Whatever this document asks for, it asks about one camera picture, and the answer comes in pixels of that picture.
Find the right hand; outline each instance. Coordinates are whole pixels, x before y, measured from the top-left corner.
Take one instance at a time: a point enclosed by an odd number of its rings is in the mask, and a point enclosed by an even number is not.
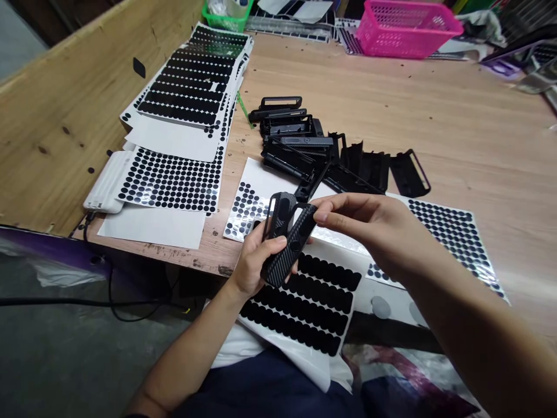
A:
[[[398,199],[342,193],[312,204],[317,206],[313,219],[318,226],[359,241],[379,267],[398,282],[404,284],[410,276],[428,275],[455,264],[453,256]]]

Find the black cable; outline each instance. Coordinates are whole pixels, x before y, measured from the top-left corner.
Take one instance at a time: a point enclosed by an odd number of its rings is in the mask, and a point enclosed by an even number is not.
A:
[[[110,257],[108,257],[108,255],[106,254],[99,254],[92,246],[91,243],[88,240],[88,230],[89,230],[89,225],[91,224],[91,222],[93,221],[93,219],[95,218],[95,212],[88,212],[86,217],[85,217],[85,224],[84,224],[84,228],[83,228],[83,241],[85,243],[85,246],[89,249],[89,251],[91,251],[92,253],[98,255],[100,258],[102,258],[103,260],[105,260],[109,266],[110,266],[110,272],[108,273],[108,306],[110,307],[110,311],[112,312],[112,314],[114,315],[114,317],[116,319],[118,319],[121,322],[139,322],[143,319],[147,319],[151,316],[153,316],[155,314],[155,312],[157,312],[159,310],[159,308],[163,305],[169,304],[169,300],[168,301],[157,301],[157,300],[153,300],[151,303],[155,304],[158,303],[158,305],[151,311],[149,312],[147,315],[144,316],[140,316],[138,318],[133,318],[133,319],[127,319],[127,318],[122,318],[118,311],[116,311],[116,306],[113,296],[112,296],[112,275],[114,272],[114,263],[112,262],[112,260],[110,259]],[[174,284],[171,287],[171,292],[170,292],[170,298],[172,298],[172,291],[174,290],[174,287],[176,286],[176,284],[178,283],[178,279],[176,279],[176,281],[174,282]]]
[[[94,212],[87,213],[87,216],[85,218],[85,225],[84,225],[84,228],[83,228],[83,241],[85,242],[85,245],[87,246],[89,251],[96,254],[101,259],[105,260],[110,266],[110,272],[108,274],[108,280],[107,280],[108,281],[108,302],[92,301],[92,300],[77,299],[77,298],[64,298],[64,297],[61,297],[61,298],[59,298],[59,297],[56,297],[56,298],[42,298],[42,297],[17,298],[16,297],[16,298],[0,298],[0,307],[29,306],[29,305],[63,305],[63,304],[64,305],[86,305],[86,306],[94,306],[94,307],[104,307],[104,308],[110,308],[112,310],[113,315],[116,317],[116,319],[118,319],[122,322],[138,322],[138,321],[141,321],[143,319],[147,319],[151,315],[153,315],[163,305],[172,306],[172,307],[175,307],[175,308],[182,309],[184,311],[188,311],[188,308],[185,308],[181,305],[172,303],[170,301],[170,299],[172,298],[172,291],[176,287],[176,284],[178,283],[178,279],[176,279],[176,281],[174,282],[174,284],[171,287],[171,293],[170,293],[170,297],[168,298],[168,300],[114,302],[114,300],[112,298],[112,274],[114,272],[114,264],[113,264],[112,260],[110,259],[110,257],[108,257],[106,254],[98,253],[91,246],[91,243],[89,242],[88,237],[87,237],[87,231],[88,231],[88,228],[89,228],[89,224],[93,221],[94,218],[95,218],[95,213]],[[140,318],[134,318],[134,319],[122,318],[121,316],[119,316],[118,312],[116,311],[117,307],[127,307],[127,306],[135,306],[135,305],[153,305],[153,304],[158,304],[158,305],[157,305],[156,308],[154,308],[147,315],[141,316]]]

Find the green basket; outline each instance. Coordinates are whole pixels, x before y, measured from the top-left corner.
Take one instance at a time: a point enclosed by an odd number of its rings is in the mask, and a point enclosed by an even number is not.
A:
[[[207,20],[207,24],[211,27],[241,33],[244,31],[245,22],[247,22],[248,20],[249,12],[251,10],[251,6],[253,5],[254,5],[254,0],[249,0],[248,7],[245,11],[245,16],[241,18],[237,18],[237,17],[229,17],[229,16],[212,15],[209,13],[209,7],[207,6],[207,2],[205,2],[201,14]]]

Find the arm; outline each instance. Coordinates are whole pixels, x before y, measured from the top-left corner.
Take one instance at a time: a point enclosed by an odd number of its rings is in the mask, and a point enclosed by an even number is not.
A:
[[[259,277],[263,262],[286,246],[284,236],[261,243],[264,226],[262,222],[245,238],[234,273],[193,324],[157,361],[124,415],[166,417],[197,392],[240,309],[263,286]]]
[[[470,391],[493,417],[557,416],[557,356],[400,201],[338,194],[312,202],[319,226],[361,242],[402,283]]]

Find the pink plastic basket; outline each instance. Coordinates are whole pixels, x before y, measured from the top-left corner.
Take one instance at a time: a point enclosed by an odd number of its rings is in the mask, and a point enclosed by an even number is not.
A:
[[[424,59],[462,32],[442,4],[367,0],[356,37],[366,55]]]

